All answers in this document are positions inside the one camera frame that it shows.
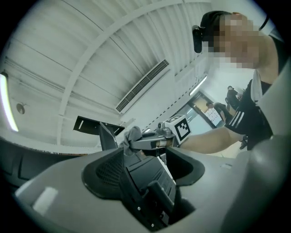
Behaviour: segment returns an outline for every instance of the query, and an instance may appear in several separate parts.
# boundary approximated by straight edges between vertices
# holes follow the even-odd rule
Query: floor
[[[241,142],[236,142],[230,147],[228,147],[227,149],[217,152],[217,153],[210,154],[210,155],[225,157],[225,158],[236,158],[238,153],[242,151],[246,151],[246,147],[240,150],[240,146],[241,146]]]

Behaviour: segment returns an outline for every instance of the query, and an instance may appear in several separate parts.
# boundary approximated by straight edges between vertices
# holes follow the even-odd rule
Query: person
[[[227,124],[231,121],[232,119],[232,115],[228,112],[226,106],[222,103],[212,103],[210,101],[208,101],[206,103],[206,106],[208,108],[214,108],[217,113],[219,114],[219,116],[221,117],[221,119]]]
[[[229,101],[229,104],[234,110],[236,110],[240,105],[240,101],[236,96],[241,97],[242,95],[238,93],[232,86],[228,86],[227,90],[226,97]]]
[[[279,76],[288,54],[284,43],[261,31],[242,14],[211,11],[203,15],[202,41],[242,68],[254,69],[253,79],[243,93],[235,116],[224,127],[189,136],[181,148],[200,153],[215,153],[228,148],[246,135],[247,150],[272,136],[271,128],[257,105],[258,100]]]

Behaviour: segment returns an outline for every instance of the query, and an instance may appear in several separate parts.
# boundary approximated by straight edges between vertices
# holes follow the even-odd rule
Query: black cap
[[[214,32],[219,31],[219,19],[222,15],[231,15],[231,13],[215,10],[207,12],[203,15],[200,23],[200,27],[205,28],[202,34],[202,41],[213,41]]]

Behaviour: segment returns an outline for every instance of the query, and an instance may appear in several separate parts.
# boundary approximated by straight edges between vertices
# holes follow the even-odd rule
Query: white corrugated ceiling
[[[54,148],[97,147],[97,136],[73,131],[77,116],[122,124],[115,106],[163,59],[176,76],[169,95],[188,91],[205,72],[206,61],[183,80],[197,58],[191,26],[211,10],[209,2],[40,1],[16,28],[1,68],[9,75],[18,134]],[[1,126],[5,131],[3,120]]]

